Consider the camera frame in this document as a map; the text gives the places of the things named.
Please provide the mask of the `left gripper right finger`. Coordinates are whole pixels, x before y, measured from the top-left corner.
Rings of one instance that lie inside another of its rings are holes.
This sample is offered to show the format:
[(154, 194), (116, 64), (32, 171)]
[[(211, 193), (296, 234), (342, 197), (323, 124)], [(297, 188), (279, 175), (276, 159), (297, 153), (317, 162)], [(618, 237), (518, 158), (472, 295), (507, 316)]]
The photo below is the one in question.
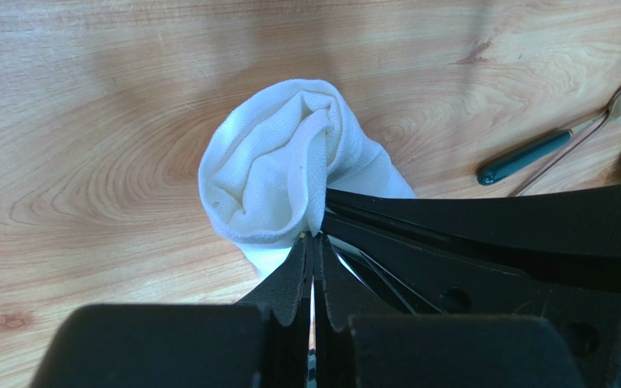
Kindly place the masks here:
[(581, 387), (568, 347), (543, 318), (402, 314), (313, 241), (320, 387)]

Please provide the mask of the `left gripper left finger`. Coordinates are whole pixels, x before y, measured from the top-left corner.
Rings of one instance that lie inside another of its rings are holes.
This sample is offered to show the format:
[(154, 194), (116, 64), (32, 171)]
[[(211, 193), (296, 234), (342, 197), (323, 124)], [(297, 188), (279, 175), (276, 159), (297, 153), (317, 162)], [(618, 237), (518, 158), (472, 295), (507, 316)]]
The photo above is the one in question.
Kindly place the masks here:
[(306, 387), (312, 238), (225, 305), (95, 304), (58, 329), (34, 387)]

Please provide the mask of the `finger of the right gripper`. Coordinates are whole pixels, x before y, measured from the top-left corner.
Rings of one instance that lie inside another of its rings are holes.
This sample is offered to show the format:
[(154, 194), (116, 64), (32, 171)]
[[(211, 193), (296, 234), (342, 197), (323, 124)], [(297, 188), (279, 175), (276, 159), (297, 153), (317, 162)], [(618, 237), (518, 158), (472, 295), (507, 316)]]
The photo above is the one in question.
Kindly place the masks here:
[(387, 199), (331, 190), (323, 228), (385, 231), (517, 268), (538, 280), (621, 291), (621, 184), (536, 196)]
[(332, 238), (359, 281), (407, 314), (545, 318), (589, 387), (621, 387), (621, 261), (479, 248), (330, 214)]

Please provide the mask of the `white cloth napkin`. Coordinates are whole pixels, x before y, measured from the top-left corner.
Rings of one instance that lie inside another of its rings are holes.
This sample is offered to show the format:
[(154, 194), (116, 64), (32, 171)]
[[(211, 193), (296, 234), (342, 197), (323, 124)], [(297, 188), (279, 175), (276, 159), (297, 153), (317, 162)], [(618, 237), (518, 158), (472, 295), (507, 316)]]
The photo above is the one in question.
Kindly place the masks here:
[(340, 92), (310, 79), (279, 82), (238, 106), (214, 132), (198, 186), (214, 230), (263, 278), (300, 233), (319, 232), (328, 189), (415, 197)]

